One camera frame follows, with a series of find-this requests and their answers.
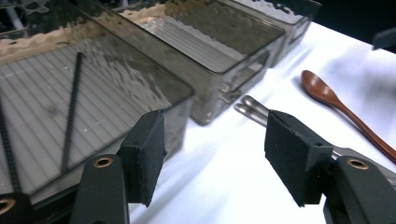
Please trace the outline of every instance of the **clear plastic container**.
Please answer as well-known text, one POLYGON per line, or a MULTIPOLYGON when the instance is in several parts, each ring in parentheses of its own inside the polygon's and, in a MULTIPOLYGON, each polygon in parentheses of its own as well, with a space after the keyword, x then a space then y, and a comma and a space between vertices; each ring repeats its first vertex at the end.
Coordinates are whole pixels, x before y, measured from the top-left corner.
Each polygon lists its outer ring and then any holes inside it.
POLYGON ((284 34, 227 1, 141 1, 113 8, 77 2, 93 20, 189 83, 195 90, 191 117, 201 125, 262 79, 284 34))
MULTIPOLYGON (((164 110, 167 157, 178 151, 192 88, 67 1, 32 2, 17 5, 26 12, 26 27, 0 34, 1 103, 22 192, 36 203, 76 185, 84 161, 115 153, 125 134, 152 110, 164 110), (76 73, 71 147, 64 163, 76 73)), ((13 190, 3 145, 0 186, 0 194, 13 190)))
POLYGON ((251 16, 272 23, 286 32, 270 67, 288 55, 303 39, 310 22, 321 7, 311 0, 224 0, 251 16))

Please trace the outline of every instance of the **spoon handle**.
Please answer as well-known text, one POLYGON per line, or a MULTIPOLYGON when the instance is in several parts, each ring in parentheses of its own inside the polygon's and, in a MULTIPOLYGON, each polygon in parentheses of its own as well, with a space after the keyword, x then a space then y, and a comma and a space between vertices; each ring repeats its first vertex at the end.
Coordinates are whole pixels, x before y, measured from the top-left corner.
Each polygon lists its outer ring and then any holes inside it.
POLYGON ((343 111, 361 130, 361 133, 382 152, 388 159, 396 164, 396 151, 376 135, 358 116, 356 116, 344 104, 340 103, 336 106, 339 110, 343 111))

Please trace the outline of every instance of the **metal tongs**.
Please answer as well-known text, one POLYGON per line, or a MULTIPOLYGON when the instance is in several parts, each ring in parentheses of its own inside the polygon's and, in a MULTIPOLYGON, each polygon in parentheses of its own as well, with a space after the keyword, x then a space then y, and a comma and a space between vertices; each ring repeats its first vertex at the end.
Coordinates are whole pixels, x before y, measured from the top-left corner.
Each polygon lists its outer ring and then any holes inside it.
MULTIPOLYGON (((264 127, 267 127, 268 115, 270 111, 272 111, 249 95, 244 96, 241 99, 241 104, 236 104, 234 108, 236 111, 243 114, 245 117, 256 121, 257 123, 259 123, 264 127)), ((384 177, 388 180, 388 182, 393 186, 393 188, 396 190, 396 174, 394 174, 389 169, 361 155, 359 152, 351 148, 333 146, 332 158, 334 160, 337 160, 342 156, 357 157, 373 163, 384 175, 384 177)))

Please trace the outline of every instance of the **wooden spoon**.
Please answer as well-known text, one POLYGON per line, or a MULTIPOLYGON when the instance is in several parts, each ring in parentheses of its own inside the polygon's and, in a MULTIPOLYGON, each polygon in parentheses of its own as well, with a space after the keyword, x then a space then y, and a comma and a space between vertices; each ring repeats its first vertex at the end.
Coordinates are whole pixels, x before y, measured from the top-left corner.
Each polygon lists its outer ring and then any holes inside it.
POLYGON ((350 111, 320 77, 310 71, 303 71, 302 82, 304 90, 314 99, 330 107, 335 107, 346 114, 361 130, 361 133, 376 147, 396 164, 396 151, 376 135, 361 119, 350 111))

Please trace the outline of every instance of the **table surface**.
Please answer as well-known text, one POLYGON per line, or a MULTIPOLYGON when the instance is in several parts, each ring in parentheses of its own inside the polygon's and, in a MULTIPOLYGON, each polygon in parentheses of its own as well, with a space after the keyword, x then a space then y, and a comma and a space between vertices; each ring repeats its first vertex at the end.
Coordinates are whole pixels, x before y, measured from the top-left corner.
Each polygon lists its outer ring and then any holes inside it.
MULTIPOLYGON (((396 148, 396 55, 312 23, 302 43, 247 93, 396 172, 344 115, 306 95, 305 69, 396 148)), ((184 146, 164 164, 150 207, 130 205, 131 222, 325 223, 325 198, 297 206, 265 159, 264 136, 264 127, 232 107, 205 127, 189 119, 184 146)))

